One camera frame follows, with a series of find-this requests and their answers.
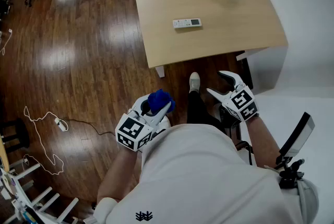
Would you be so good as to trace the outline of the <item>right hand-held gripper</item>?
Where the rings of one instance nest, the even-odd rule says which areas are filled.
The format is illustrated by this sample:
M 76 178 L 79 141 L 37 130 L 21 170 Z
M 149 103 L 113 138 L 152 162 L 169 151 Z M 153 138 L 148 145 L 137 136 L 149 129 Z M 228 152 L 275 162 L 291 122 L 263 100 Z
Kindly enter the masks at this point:
M 243 84 L 239 74 L 231 71 L 220 70 L 217 74 L 224 79 L 234 91 L 220 93 L 214 89 L 207 88 L 209 94 L 222 103 L 227 111 L 241 122 L 246 122 L 258 113 L 258 105 L 255 97 L 248 86 Z

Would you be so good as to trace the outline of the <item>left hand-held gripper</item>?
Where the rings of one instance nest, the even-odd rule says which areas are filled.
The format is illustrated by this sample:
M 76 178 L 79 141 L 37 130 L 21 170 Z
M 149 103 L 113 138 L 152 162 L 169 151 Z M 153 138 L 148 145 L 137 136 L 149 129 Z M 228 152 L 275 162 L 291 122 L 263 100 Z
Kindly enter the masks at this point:
M 133 110 L 128 114 L 123 114 L 115 129 L 116 141 L 132 151 L 141 151 L 143 146 L 168 128 L 166 114 L 171 106 L 171 101 L 159 111 L 151 114 L 150 124 L 157 125 L 150 126 L 143 117 L 132 117 L 130 115 L 134 112 L 137 115 L 145 115 L 150 112 L 148 97 L 149 95 L 145 95 L 138 98 L 132 106 Z

